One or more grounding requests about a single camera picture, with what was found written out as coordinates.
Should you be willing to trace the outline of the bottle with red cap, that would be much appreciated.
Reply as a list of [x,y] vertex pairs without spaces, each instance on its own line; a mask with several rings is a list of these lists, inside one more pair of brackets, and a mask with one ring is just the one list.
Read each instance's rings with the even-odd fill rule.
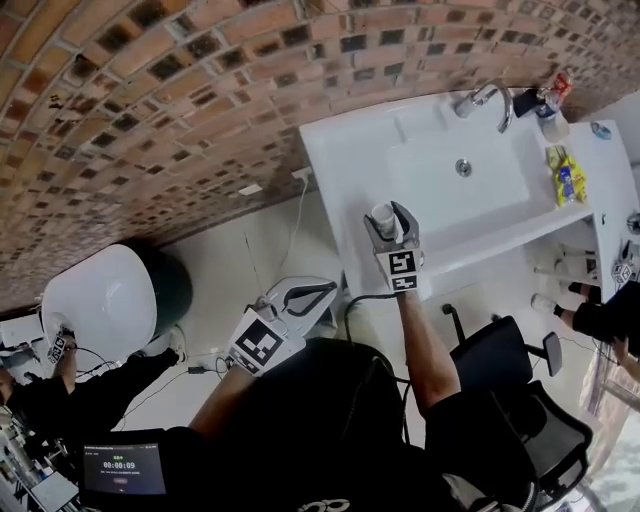
[[560,143],[570,133],[570,125],[561,111],[553,116],[542,118],[540,127],[545,140],[550,144]]

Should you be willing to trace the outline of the chrome faucet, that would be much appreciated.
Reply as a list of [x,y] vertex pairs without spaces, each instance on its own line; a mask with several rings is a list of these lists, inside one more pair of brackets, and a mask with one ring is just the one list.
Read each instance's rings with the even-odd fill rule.
[[497,130],[500,134],[504,134],[510,127],[515,113],[512,94],[499,79],[490,80],[479,88],[472,90],[453,105],[453,111],[457,117],[466,119],[478,107],[483,106],[496,95],[502,98],[503,103],[503,114],[498,123]]

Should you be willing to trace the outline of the person's left forearm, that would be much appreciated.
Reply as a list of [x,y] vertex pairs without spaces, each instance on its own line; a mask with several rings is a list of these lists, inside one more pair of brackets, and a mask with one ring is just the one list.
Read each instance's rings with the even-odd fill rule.
[[237,365],[232,366],[202,404],[188,427],[209,441],[217,439],[227,428],[255,380],[247,370]]

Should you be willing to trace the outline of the dark green barrel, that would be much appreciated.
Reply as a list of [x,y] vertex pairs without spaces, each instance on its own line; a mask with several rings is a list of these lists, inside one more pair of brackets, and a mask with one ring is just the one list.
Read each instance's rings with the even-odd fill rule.
[[154,289],[156,327],[153,338],[167,332],[186,315],[193,301],[193,285],[183,263],[173,255],[141,244],[130,245],[141,259]]

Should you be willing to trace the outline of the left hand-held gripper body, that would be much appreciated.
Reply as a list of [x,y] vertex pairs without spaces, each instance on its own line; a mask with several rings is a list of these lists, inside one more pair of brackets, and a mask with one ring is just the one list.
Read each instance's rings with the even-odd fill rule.
[[282,301],[260,296],[246,308],[227,355],[253,377],[262,376],[305,348],[311,310],[310,297]]

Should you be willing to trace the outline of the person's black clothing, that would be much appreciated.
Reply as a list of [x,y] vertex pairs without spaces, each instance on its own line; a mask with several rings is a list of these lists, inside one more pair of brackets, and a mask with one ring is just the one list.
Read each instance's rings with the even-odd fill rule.
[[457,392],[402,437],[395,379],[333,339],[254,381],[222,430],[173,428],[173,512],[530,512],[533,464],[494,396]]

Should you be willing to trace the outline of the small white cup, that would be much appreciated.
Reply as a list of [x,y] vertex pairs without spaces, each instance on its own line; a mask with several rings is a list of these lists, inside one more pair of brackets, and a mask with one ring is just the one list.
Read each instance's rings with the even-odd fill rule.
[[396,216],[390,203],[375,205],[371,209],[370,217],[382,238],[395,239],[397,237]]

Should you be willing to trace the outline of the yellow packet blue label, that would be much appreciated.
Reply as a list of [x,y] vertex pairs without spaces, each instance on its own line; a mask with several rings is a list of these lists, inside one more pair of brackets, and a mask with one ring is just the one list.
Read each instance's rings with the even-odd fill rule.
[[553,171],[553,182],[556,201],[560,207],[570,202],[586,202],[586,174],[572,157],[566,157]]

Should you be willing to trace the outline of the black tablet screen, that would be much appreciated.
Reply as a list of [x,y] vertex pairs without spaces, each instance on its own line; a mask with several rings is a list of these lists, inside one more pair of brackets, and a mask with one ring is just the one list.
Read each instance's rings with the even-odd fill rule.
[[125,496],[166,493],[157,442],[93,444],[83,447],[82,488]]

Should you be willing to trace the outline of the black box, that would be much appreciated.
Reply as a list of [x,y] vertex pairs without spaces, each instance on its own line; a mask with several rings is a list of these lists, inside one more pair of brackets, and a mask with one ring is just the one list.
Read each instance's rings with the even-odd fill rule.
[[514,114],[517,118],[521,118],[543,103],[540,90],[538,88],[528,88],[513,98]]

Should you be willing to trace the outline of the white oval basin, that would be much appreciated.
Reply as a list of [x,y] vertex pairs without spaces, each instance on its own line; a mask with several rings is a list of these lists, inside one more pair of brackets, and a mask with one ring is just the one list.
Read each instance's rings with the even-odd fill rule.
[[54,277],[41,303],[45,339],[62,327],[74,333],[77,369],[103,361],[124,362],[153,338],[157,320],[154,288],[141,258],[111,245]]

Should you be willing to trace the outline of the white sink vanity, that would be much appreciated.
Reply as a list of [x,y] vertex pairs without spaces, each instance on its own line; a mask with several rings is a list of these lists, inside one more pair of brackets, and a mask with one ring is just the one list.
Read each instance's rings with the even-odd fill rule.
[[[534,116],[500,134],[499,95],[466,119],[453,111],[458,100],[439,94],[385,102],[301,127],[353,293],[386,290],[363,222],[380,203],[396,201],[418,221],[423,298],[457,271],[591,214],[585,204],[557,204]],[[468,177],[455,170],[461,158],[472,165]]]

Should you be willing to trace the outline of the window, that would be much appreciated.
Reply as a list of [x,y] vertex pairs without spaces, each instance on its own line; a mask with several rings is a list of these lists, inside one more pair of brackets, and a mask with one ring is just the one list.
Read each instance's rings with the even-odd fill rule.
[[594,438],[579,493],[588,512],[640,512],[640,383],[610,351],[597,356],[587,377]]

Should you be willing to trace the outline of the black office chair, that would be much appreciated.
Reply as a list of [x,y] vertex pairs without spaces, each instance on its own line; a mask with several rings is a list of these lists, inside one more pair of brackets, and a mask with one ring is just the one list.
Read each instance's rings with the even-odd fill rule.
[[547,363],[551,377],[562,368],[559,337],[551,332],[540,347],[529,345],[513,317],[497,315],[466,336],[456,308],[446,303],[442,312],[452,317],[458,337],[451,356],[462,388],[494,394],[535,468],[540,487],[531,511],[558,504],[585,476],[593,439],[591,428],[557,405],[533,379],[532,355]]

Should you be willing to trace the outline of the blue white bottle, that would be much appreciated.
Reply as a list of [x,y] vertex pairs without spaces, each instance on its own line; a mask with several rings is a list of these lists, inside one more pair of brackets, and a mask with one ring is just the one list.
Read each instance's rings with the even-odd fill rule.
[[535,113],[539,118],[545,119],[555,116],[560,111],[564,98],[555,88],[540,88],[537,91],[537,100]]

